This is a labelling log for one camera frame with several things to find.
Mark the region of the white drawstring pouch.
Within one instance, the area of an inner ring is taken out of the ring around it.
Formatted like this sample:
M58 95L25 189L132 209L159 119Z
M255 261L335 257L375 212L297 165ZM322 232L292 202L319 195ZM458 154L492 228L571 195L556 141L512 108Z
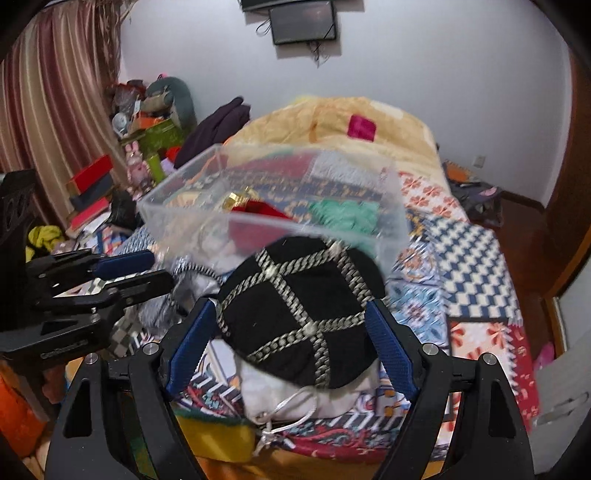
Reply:
M290 383L239 357L235 357L235 367L245 417L260 428L253 450L256 456L279 440L280 433L311 419L339 417L353 409L361 394L373 392L380 386L378 361L346 386L325 390Z

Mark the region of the clear plastic storage bin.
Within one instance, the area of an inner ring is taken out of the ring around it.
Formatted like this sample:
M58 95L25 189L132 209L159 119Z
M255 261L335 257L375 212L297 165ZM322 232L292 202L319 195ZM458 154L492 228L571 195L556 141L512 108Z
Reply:
M286 236L342 240L367 253L383 272L410 242L396 166L358 150L214 145L146 194L138 209L161 258L185 257L225 273L254 253L238 252L228 234L229 209L249 199L293 218ZM324 199L377 202L376 230L366 235L315 224L308 209Z

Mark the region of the pink rabbit toy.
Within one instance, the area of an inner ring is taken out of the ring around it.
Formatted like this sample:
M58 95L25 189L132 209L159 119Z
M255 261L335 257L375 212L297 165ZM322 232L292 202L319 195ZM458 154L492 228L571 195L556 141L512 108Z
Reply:
M139 143L132 141L125 145L126 171L128 181L135 192L146 193L151 189L152 177L143 160Z

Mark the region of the red box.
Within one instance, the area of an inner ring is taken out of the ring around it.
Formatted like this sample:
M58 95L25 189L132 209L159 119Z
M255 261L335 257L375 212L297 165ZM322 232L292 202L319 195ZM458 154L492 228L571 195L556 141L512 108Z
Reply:
M78 196L86 192L101 178L110 173L113 162L106 154L94 160L89 166L76 173L67 183L66 190L70 196Z

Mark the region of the green bottle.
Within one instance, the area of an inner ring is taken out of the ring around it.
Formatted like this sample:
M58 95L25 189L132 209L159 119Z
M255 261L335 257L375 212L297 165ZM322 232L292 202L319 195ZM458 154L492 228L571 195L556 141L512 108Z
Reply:
M152 153L145 159L145 164L149 170L152 180L155 184L159 184L166 178L166 174L161 166L161 160L157 153Z

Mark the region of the red fabric item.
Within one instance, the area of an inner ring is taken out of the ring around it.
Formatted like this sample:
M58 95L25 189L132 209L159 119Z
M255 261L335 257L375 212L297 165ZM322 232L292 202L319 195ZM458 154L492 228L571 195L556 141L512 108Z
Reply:
M242 254L256 252L290 233L294 219L259 200L243 200L229 209L229 238Z

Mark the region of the green fabric item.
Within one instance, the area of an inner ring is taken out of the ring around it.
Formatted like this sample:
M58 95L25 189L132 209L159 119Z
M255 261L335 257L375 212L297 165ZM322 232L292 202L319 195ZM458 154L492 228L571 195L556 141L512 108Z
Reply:
M380 206L372 201L324 199L311 203L315 224L335 231L372 235L378 225Z

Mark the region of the green cardboard box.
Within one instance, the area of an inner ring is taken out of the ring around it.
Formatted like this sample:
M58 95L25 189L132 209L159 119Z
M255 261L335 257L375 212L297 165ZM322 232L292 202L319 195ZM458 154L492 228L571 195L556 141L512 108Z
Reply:
M157 153L160 149L181 146L184 143L184 132L170 119L166 119L145 130L138 130L119 141L122 148L137 142L139 151L146 157Z

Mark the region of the striped red curtain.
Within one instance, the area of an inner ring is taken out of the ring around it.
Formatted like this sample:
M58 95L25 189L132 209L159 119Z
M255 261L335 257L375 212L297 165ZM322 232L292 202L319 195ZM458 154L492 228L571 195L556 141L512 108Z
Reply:
M108 94L118 80L130 1L64 1L42 9L1 63L1 170L34 169L41 219L64 226L69 180L103 155L125 161Z

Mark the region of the grey backpack on floor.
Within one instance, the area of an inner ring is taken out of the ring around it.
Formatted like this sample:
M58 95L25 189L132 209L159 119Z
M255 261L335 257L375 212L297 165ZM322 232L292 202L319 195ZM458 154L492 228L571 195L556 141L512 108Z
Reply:
M444 161L443 170L452 194L473 223L489 228L503 225L502 189L449 160Z

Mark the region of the grey green plush toy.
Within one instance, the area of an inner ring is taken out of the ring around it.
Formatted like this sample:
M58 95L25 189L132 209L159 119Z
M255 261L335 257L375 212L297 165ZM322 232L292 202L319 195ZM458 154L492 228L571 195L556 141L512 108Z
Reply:
M184 133L197 127L194 105L187 85L179 78L164 76L152 82L141 101L147 114L168 114L174 125Z

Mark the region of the beige fleece blanket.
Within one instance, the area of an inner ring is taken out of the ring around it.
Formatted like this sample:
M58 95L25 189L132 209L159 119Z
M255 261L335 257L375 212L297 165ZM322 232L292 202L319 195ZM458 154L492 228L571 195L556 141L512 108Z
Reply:
M249 121L225 143L358 150L427 172L441 166L434 135L422 120L366 97L308 97Z

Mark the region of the wall power socket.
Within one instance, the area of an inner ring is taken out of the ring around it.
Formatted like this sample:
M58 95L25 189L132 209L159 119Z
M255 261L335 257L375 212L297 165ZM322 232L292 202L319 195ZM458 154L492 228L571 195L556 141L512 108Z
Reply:
M477 168L482 168L485 164L486 157L485 156L477 156L473 162L473 165Z

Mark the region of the large wall television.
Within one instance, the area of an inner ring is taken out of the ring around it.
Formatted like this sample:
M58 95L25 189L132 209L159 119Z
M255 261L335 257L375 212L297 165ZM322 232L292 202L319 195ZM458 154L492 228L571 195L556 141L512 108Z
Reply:
M307 0L239 0L238 3L243 12L254 12L305 1Z

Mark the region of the small wall monitor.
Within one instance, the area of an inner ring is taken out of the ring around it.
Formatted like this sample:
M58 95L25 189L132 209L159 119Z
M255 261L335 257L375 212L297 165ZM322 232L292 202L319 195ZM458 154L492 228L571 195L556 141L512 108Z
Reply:
M270 31L276 46L338 39L332 1L304 1L270 9Z

